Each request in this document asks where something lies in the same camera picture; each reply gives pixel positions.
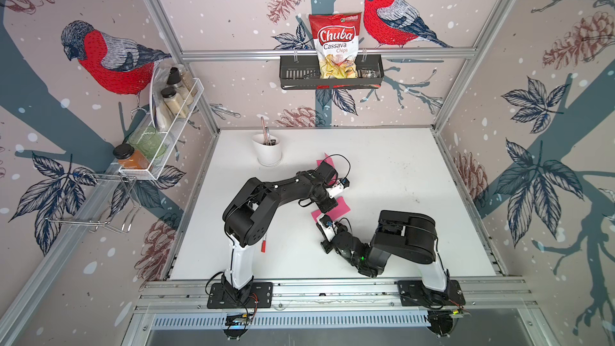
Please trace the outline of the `pink square paper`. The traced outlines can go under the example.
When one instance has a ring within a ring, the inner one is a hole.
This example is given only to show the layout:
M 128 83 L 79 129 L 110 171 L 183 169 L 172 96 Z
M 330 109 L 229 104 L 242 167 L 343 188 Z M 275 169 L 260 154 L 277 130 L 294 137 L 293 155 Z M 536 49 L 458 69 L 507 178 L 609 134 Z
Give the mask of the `pink square paper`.
M 348 214 L 351 211 L 351 208 L 349 208 L 344 197 L 339 197 L 336 201 L 337 201 L 336 207 L 333 208 L 328 213 L 326 213 L 326 215 L 329 216 L 329 218 L 332 221 L 339 220 L 340 218 L 344 217 L 346 214 Z M 324 216 L 324 213 L 322 213 L 322 211 L 320 210 L 316 210 L 316 211 L 313 211 L 311 215 L 312 215 L 312 219 L 314 219 L 314 221 L 317 222 Z
M 329 178 L 328 185 L 333 186 L 333 184 L 335 184 L 337 181 L 338 172 L 336 171 L 332 157 L 325 153 L 325 157 L 322 160 L 317 160 L 316 164 L 317 168 L 324 167 L 328 174 L 331 175 Z

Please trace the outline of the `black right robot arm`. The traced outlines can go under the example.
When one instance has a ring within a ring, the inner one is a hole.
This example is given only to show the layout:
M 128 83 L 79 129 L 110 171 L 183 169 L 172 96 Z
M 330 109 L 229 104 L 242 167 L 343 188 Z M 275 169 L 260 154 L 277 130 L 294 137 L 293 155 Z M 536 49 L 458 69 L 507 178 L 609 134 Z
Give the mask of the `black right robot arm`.
M 421 213 L 382 210 L 370 242 L 364 243 L 351 233 L 351 225 L 323 215 L 316 222 L 323 236 L 321 247 L 335 252 L 359 274 L 376 278 L 384 272 L 390 256 L 397 256 L 418 267 L 421 273 L 419 293 L 404 295 L 417 304 L 434 307 L 450 298 L 450 275 L 438 253 L 436 222 Z

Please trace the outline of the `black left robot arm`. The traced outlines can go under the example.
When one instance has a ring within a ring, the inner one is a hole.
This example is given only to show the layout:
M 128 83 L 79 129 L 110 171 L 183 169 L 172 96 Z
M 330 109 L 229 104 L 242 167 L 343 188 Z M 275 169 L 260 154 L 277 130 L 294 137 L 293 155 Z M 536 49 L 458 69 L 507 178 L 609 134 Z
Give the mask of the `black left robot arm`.
M 249 179 L 223 214 L 224 232 L 231 247 L 230 265 L 222 277 L 224 292 L 237 304 L 250 299 L 256 245 L 267 233 L 278 207 L 308 200 L 322 213 L 328 213 L 338 205 L 336 197 L 349 185 L 349 179 L 340 177 L 325 161 L 281 181 Z

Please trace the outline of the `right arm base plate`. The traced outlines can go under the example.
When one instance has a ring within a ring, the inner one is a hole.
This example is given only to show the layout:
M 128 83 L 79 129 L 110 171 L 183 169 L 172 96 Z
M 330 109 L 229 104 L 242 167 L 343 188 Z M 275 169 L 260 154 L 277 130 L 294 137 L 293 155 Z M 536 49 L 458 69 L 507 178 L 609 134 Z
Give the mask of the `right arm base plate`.
M 420 280 L 399 280 L 397 288 L 400 302 L 405 307 L 439 310 L 449 305 L 461 307 L 466 304 L 457 280 L 448 280 L 443 292 L 426 288 Z

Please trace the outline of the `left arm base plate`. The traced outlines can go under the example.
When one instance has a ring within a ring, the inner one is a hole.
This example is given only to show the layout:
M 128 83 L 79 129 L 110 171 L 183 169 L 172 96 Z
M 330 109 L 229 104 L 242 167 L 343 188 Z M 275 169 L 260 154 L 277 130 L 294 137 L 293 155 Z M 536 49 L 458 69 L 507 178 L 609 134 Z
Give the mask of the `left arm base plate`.
M 272 305 L 273 283 L 250 282 L 242 289 L 232 288 L 229 283 L 211 286 L 208 309 L 269 309 Z

